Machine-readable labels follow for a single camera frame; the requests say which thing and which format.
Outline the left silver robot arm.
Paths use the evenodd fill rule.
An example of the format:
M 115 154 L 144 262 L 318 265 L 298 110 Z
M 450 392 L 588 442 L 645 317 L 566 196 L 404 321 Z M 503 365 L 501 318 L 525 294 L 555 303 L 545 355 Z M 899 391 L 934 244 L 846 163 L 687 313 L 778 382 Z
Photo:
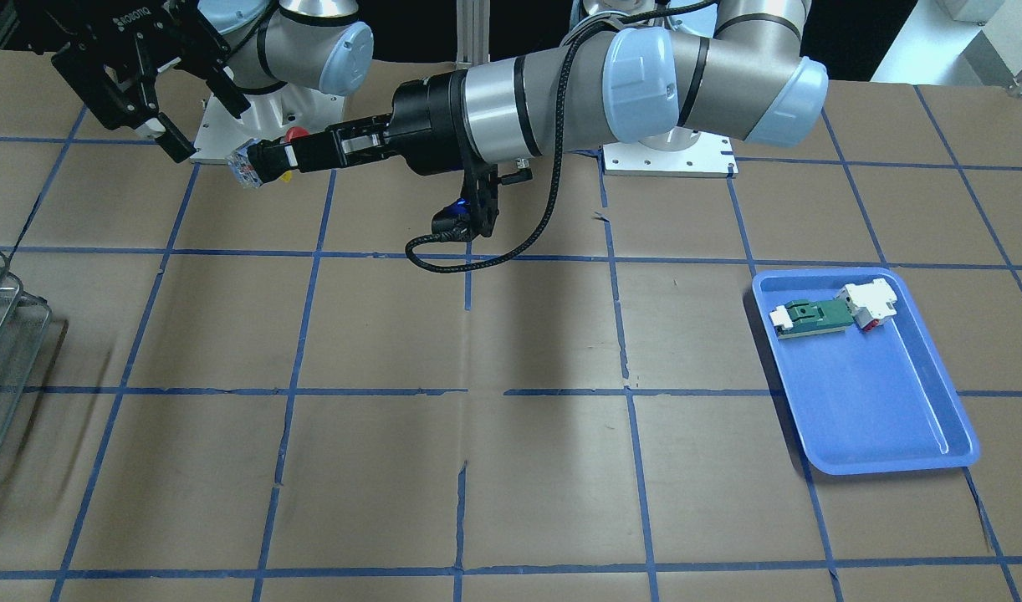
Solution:
M 296 140 L 254 140 L 235 153 L 258 186 L 287 171 L 326 171 L 400 156 L 421 176 L 638 142 L 675 127 L 794 147 L 812 130 L 829 77 L 802 56 L 809 1 L 721 1 L 715 31 L 599 22 L 568 47 L 407 81 L 389 115 L 328 126 Z

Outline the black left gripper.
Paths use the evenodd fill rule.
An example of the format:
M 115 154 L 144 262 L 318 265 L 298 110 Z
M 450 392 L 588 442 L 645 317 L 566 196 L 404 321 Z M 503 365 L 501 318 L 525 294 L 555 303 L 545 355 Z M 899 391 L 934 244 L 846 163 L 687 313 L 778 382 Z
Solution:
M 468 72 L 452 71 L 399 85 L 387 115 L 329 125 L 331 137 L 261 140 L 252 145 L 259 181 L 384 161 L 399 156 L 421 176 L 460 171 L 474 161 L 465 110 Z

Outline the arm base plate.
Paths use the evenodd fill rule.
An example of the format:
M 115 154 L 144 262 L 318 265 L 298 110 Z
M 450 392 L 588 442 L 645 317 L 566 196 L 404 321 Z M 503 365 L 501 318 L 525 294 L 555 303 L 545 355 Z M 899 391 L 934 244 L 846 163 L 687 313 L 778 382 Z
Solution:
M 248 96 L 250 108 L 233 118 L 219 99 L 207 100 L 190 161 L 225 165 L 233 150 L 249 140 L 275 140 L 290 127 L 309 132 L 343 120 L 346 97 L 286 84 L 284 88 Z
M 684 150 L 656 150 L 647 145 L 615 144 L 601 148 L 604 171 L 616 176 L 694 176 L 733 178 L 739 168 L 729 139 L 702 133 Z

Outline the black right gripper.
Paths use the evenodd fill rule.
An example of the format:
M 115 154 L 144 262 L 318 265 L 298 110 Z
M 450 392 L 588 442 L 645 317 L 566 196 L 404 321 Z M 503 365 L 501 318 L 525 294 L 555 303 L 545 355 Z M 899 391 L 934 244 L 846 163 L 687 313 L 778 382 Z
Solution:
M 181 70 L 205 81 L 234 119 L 251 108 L 227 70 L 231 46 L 197 1 L 55 1 L 53 25 L 66 38 L 53 66 L 90 113 L 107 130 L 148 122 L 149 137 L 175 163 L 197 148 L 160 111 L 160 72 Z

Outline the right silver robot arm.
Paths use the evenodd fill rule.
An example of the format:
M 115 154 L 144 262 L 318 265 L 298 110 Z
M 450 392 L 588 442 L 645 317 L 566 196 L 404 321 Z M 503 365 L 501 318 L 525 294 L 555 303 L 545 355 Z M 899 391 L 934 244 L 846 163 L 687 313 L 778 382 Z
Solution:
M 243 142 L 334 122 L 374 50 L 355 1 L 25 1 L 18 11 L 103 127 L 174 161 L 224 163 Z M 171 70 L 210 88 L 194 137 L 162 110 L 156 81 Z

